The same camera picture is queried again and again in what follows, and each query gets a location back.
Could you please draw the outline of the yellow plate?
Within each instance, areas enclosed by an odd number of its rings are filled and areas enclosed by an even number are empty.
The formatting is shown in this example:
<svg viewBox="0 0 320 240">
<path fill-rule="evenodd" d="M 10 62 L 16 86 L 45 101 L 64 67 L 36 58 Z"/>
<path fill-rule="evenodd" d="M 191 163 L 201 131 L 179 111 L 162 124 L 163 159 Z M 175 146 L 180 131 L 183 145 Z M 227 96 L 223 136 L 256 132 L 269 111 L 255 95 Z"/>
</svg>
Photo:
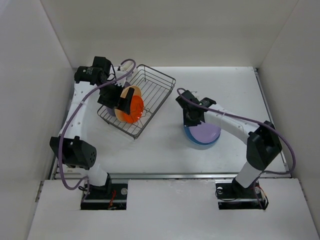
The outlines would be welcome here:
<svg viewBox="0 0 320 240">
<path fill-rule="evenodd" d="M 142 116 L 144 101 L 141 90 L 136 85 L 125 87 L 120 95 L 114 113 L 120 122 L 135 123 Z"/>
</svg>

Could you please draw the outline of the orange plate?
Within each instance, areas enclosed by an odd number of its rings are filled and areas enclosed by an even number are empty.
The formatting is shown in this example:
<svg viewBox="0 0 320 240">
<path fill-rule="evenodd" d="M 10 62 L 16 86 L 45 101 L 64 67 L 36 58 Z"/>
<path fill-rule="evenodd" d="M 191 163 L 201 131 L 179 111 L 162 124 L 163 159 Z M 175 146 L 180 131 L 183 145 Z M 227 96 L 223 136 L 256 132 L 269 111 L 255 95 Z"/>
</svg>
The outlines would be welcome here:
<svg viewBox="0 0 320 240">
<path fill-rule="evenodd" d="M 133 124 L 136 123 L 142 116 L 144 111 L 144 101 L 138 96 L 134 95 L 130 104 L 130 114 L 123 114 L 124 120 L 127 123 Z"/>
</svg>

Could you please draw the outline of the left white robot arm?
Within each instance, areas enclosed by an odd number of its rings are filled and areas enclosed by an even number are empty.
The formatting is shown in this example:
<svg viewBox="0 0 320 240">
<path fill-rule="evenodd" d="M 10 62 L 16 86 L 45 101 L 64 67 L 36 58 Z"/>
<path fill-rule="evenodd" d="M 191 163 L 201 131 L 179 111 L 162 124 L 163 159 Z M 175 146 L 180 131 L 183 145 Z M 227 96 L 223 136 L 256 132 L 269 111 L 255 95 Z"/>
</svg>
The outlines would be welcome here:
<svg viewBox="0 0 320 240">
<path fill-rule="evenodd" d="M 91 66 L 79 66 L 74 74 L 74 92 L 70 108 L 58 136 L 50 139 L 49 145 L 58 161 L 59 169 L 64 166 L 78 170 L 79 182 L 71 186 L 67 183 L 65 173 L 60 172 L 62 184 L 73 191 L 86 182 L 86 193 L 94 192 L 100 198 L 111 195 L 110 176 L 97 160 L 97 149 L 88 141 L 88 103 L 99 95 L 98 102 L 108 108 L 128 112 L 132 93 L 123 97 L 122 92 L 128 77 L 136 69 L 136 61 L 125 59 L 115 70 L 106 57 L 96 56 Z"/>
</svg>

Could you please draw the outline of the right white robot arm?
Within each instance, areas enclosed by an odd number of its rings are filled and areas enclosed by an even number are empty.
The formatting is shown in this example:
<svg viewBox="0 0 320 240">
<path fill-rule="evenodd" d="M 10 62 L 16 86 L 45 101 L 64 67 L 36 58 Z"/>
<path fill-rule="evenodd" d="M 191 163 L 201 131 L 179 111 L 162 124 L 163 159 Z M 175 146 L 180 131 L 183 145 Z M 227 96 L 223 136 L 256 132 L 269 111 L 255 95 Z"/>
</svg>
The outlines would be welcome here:
<svg viewBox="0 0 320 240">
<path fill-rule="evenodd" d="M 214 124 L 246 145 L 246 163 L 231 183 L 232 193 L 243 197 L 283 149 L 274 125 L 235 115 L 208 97 L 198 100 L 189 90 L 182 91 L 175 100 L 183 109 L 185 126 Z"/>
</svg>

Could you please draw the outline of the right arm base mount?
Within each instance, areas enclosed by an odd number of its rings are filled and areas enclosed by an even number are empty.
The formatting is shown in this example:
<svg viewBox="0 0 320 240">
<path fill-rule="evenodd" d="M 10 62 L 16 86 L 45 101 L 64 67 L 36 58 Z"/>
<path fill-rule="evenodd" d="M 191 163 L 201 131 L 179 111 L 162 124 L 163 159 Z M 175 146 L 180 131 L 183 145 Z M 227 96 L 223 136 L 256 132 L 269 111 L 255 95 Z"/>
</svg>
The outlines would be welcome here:
<svg viewBox="0 0 320 240">
<path fill-rule="evenodd" d="M 231 183 L 216 183 L 215 196 L 219 210 L 263 210 L 269 206 L 269 199 L 259 183 L 256 186 L 236 192 Z"/>
</svg>

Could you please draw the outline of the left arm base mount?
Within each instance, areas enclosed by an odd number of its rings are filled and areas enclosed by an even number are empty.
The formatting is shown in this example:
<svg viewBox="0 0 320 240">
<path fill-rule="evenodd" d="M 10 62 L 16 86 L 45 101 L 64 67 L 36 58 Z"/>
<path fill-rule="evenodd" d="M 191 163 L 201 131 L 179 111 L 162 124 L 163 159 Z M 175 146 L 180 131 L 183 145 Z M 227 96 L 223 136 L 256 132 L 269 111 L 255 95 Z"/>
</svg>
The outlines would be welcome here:
<svg viewBox="0 0 320 240">
<path fill-rule="evenodd" d="M 79 188 L 82 191 L 81 210 L 122 211 L 127 209 L 128 182 L 112 183 L 108 190 L 98 190 L 97 187 L 85 184 Z"/>
</svg>

